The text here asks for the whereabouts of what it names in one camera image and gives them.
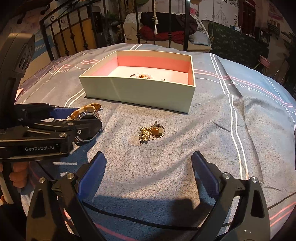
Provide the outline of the person's left hand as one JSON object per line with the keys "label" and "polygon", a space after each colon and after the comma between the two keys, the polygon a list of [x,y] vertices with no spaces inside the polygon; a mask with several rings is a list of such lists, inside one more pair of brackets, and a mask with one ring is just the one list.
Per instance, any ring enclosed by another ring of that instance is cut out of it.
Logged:
{"label": "person's left hand", "polygon": [[[11,168],[9,171],[9,180],[16,188],[24,188],[27,185],[28,181],[28,162],[13,162],[13,163],[4,163],[7,164],[7,167]],[[5,170],[6,167],[1,163],[1,172]]]}

